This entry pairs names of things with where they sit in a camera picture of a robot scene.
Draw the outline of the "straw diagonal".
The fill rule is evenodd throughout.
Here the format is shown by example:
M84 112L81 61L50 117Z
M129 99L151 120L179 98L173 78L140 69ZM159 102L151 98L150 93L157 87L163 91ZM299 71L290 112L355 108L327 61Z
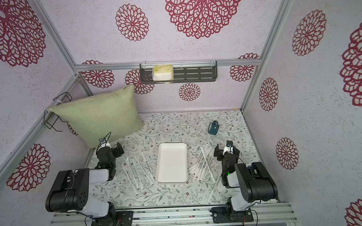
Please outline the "straw diagonal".
M208 147L204 152L203 152L203 158L204 158L204 166L202 168L202 174L201 174L201 180L204 180L207 176L207 174L210 175L210 178L213 182L215 182L215 178L214 175L211 171L211 168L209 166L209 156L212 150L212 146Z

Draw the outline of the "white storage tray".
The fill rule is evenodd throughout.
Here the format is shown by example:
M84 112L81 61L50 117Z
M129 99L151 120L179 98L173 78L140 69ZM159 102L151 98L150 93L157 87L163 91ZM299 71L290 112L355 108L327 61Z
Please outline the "white storage tray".
M188 180L186 143L162 143L158 147L155 180L158 184L183 184Z

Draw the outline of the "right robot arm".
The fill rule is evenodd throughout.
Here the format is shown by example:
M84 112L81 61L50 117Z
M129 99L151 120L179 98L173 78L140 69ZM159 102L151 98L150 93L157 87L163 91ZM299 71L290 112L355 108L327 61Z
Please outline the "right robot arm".
M216 146L213 156L221 162L220 181L227 189L238 188L239 193L228 199L225 214L242 215L257 201L269 201L278 197L276 183L261 162L244 163L232 141L224 148Z

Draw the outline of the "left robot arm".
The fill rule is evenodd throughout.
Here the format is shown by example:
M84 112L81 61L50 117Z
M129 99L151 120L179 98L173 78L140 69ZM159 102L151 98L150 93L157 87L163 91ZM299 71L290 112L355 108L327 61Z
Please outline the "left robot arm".
M115 147L104 144L97 147L97 166L94 169L80 168L64 170L57 174L46 198L48 212L77 212L95 220L117 220L116 210L111 202L104 202L89 196L89 187L112 181L116 173L116 158L124 154L120 143Z

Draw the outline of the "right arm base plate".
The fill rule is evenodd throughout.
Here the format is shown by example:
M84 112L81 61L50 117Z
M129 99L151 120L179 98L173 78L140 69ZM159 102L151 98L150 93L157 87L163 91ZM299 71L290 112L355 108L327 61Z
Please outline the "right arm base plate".
M222 223L238 223L238 222L253 222L254 218L250 210L234 211L231 207L212 207L213 222Z

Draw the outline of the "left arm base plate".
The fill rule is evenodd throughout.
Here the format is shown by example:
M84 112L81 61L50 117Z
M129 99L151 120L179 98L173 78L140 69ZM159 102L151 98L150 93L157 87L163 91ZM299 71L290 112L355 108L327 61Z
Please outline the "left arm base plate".
M91 226L132 226L133 211L117 211L101 218L94 218Z

